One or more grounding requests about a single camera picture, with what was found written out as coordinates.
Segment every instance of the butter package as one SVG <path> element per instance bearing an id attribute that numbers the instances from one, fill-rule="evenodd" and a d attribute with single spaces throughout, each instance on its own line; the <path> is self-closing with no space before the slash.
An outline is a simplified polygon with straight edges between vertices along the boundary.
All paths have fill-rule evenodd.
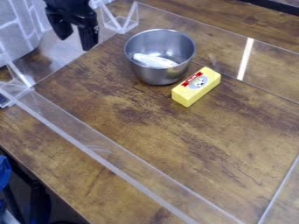
<path id="1" fill-rule="evenodd" d="M 188 108 L 219 84 L 220 74 L 204 67 L 172 89 L 172 99 Z"/>

